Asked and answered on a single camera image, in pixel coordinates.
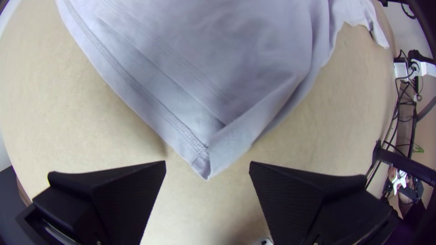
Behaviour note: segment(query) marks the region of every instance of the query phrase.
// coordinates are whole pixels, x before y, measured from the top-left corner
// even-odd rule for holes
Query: wall
[[[428,46],[424,33],[417,20],[407,17],[399,3],[389,3],[387,8],[383,8],[391,24],[396,41],[396,49],[409,50],[417,49],[426,57],[433,57]],[[423,78],[423,99],[418,103],[417,110],[422,110],[425,105],[436,96],[436,78],[425,76]],[[424,153],[415,153],[412,158],[424,165],[436,169],[436,108],[434,108],[416,127],[415,143],[424,149]],[[423,202],[427,205],[432,188],[425,186]]]
[[[3,34],[3,31],[5,30],[6,25],[8,24],[9,18],[14,13],[15,9],[17,8],[18,4],[21,2],[21,0],[9,0],[9,3],[6,5],[5,9],[0,15],[0,38]],[[10,166],[10,161],[8,154],[5,149],[5,145],[3,143],[3,137],[0,132],[0,171],[4,170],[5,168]]]

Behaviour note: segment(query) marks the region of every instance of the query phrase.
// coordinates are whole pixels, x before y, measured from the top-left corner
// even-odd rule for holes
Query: black cable
[[[399,57],[401,57],[401,53],[403,53],[404,55],[406,55],[406,54],[404,53],[404,51],[401,50],[401,51],[400,51],[400,56],[399,56]],[[402,91],[402,93],[401,93],[401,95],[400,95],[400,90],[399,90],[399,88],[398,88],[398,83],[397,83],[397,81],[398,81],[398,80],[403,80],[403,79],[408,79],[408,78],[410,78],[412,75],[413,75],[413,73],[408,74],[407,77],[396,78],[396,79],[395,79],[395,87],[396,87],[396,92],[397,92],[397,94],[398,94],[398,99],[397,99],[397,101],[396,101],[396,106],[395,106],[395,109],[394,109],[394,113],[393,113],[393,115],[392,115],[391,124],[392,124],[392,122],[393,122],[397,117],[399,118],[399,116],[400,116],[400,109],[399,109],[399,107],[400,107],[400,101],[401,101],[402,97],[404,96],[405,90],[406,90],[407,87],[410,85],[410,83],[408,83],[407,86],[406,86],[406,88]],[[392,137],[391,137],[391,139],[390,139],[390,141],[389,141],[389,144],[391,144],[391,145],[392,145],[392,141],[394,140],[394,137],[395,137],[395,135],[396,135],[396,132],[397,132],[397,130],[398,130],[398,125],[399,125],[399,123],[400,123],[400,121],[397,120],[397,121],[396,121],[395,129],[394,129],[394,133],[392,134]],[[381,164],[381,161],[377,161],[377,163],[376,163],[376,167],[375,167],[375,170],[373,171],[373,174],[372,174],[371,177],[369,178],[369,180],[368,180],[368,182],[367,182],[367,184],[366,184],[366,186],[365,186],[365,189],[367,189],[367,188],[369,187],[369,185],[370,185],[372,179],[373,179],[374,176],[375,176],[375,173],[377,172],[378,168],[380,167],[380,164]]]
[[[386,144],[388,144],[388,149],[389,149],[389,147],[392,147],[392,148],[394,148],[397,152],[399,152],[400,154],[402,154],[403,155],[403,157],[406,157],[406,155],[404,155],[404,153],[402,153],[396,146],[394,146],[394,145],[392,145],[392,144],[390,144],[389,142],[387,142],[387,141],[383,141],[384,143],[386,143]]]
[[[403,12],[404,12],[404,14],[407,15],[407,17],[411,18],[412,20],[416,19],[416,15],[415,14],[410,15],[409,13],[407,13],[406,9],[404,8],[404,3],[401,3],[401,8],[403,9]]]
[[[402,146],[411,146],[411,144],[401,144],[401,145],[397,145],[396,147],[402,147]]]

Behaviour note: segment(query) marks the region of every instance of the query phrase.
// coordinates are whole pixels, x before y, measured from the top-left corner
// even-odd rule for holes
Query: beige table surface
[[[392,115],[392,71],[390,50],[377,46],[364,27],[345,25],[303,102],[230,168],[204,181],[105,84],[64,27],[55,2],[24,0],[0,39],[0,128],[31,198],[48,186],[50,171],[166,160],[142,243],[250,244],[269,235],[248,175],[250,161],[365,173]]]

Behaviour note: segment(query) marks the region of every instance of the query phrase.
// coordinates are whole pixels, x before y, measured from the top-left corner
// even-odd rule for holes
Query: white cloth
[[[204,179],[308,93],[344,22],[388,47],[370,0],[58,0],[107,84]]]

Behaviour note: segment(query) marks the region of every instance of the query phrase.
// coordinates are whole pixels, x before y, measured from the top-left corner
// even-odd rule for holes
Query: black metal stand
[[[383,149],[380,142],[378,142],[374,148],[373,154],[373,159],[380,160],[387,164],[392,164],[393,167],[403,170],[404,172],[418,178],[421,181],[424,181],[432,187],[436,187],[435,170],[400,154]]]

